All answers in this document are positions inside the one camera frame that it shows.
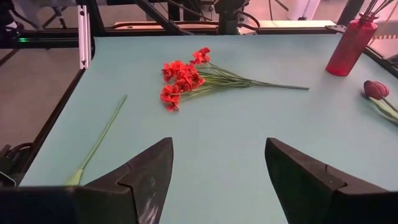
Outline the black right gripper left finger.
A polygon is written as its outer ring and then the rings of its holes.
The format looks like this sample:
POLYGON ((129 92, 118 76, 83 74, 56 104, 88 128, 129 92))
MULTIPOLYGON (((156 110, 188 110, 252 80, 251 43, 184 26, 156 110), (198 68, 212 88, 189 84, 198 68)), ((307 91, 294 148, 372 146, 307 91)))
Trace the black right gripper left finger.
POLYGON ((83 186, 0 188, 0 224, 159 224, 173 161, 163 138, 83 186))

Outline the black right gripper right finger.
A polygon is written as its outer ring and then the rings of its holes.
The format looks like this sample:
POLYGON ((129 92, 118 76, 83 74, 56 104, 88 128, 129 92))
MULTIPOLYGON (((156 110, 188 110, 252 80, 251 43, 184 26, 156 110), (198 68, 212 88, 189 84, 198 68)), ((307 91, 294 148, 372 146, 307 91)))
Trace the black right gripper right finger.
POLYGON ((266 166, 289 224, 398 224, 398 191, 388 191, 276 139, 266 166))

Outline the green leaf stem foreground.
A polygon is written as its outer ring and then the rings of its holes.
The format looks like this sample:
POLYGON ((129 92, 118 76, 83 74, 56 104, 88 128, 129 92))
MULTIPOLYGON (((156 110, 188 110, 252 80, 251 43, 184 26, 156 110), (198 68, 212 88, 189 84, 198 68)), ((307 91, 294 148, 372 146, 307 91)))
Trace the green leaf stem foreground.
POLYGON ((88 155, 85 157, 84 161, 81 163, 81 165, 79 166, 79 168, 75 171, 75 173, 67 180, 66 185, 79 185, 81 182, 81 178, 82 175, 84 173, 85 167, 87 166, 87 164, 89 163, 89 161, 91 160, 91 158, 93 157, 94 153, 97 151, 97 149, 99 148, 99 146, 101 145, 104 137, 106 136, 107 132, 109 131, 110 127, 112 126, 112 124, 114 123, 114 120, 117 118, 121 108, 123 107, 123 104, 125 103, 127 99, 127 95, 123 95, 123 97, 120 99, 117 107, 115 108, 112 116, 110 117, 110 119, 108 120, 108 122, 106 123, 106 126, 104 127, 104 129, 102 130, 99 138, 96 140, 94 146, 91 148, 91 150, 89 151, 88 155))

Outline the red tulip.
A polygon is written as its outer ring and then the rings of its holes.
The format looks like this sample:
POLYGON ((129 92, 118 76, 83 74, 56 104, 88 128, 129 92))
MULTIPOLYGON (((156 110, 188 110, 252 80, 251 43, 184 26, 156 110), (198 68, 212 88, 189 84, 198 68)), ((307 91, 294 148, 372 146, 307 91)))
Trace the red tulip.
POLYGON ((363 84, 366 98, 388 119, 398 124, 398 108, 387 97, 389 88, 378 81, 366 80, 363 84))

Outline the red ribbed vase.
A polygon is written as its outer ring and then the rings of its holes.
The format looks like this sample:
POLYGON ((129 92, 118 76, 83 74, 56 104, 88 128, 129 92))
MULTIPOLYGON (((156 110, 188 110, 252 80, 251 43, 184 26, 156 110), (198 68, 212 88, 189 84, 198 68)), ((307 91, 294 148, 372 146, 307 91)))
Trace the red ribbed vase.
POLYGON ((377 24, 374 23, 377 18, 378 15, 373 12, 360 13, 359 19, 349 22, 326 66, 328 73, 339 77, 349 75, 377 31, 377 24))

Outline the silver aluminium extrusion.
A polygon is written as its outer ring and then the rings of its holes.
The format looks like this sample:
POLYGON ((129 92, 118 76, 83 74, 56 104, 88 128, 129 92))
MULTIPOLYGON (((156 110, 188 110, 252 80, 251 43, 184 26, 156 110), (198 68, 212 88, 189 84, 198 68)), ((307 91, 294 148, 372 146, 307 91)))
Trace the silver aluminium extrusion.
POLYGON ((90 15, 85 5, 78 5, 78 44, 80 69, 87 69, 91 63, 90 15))

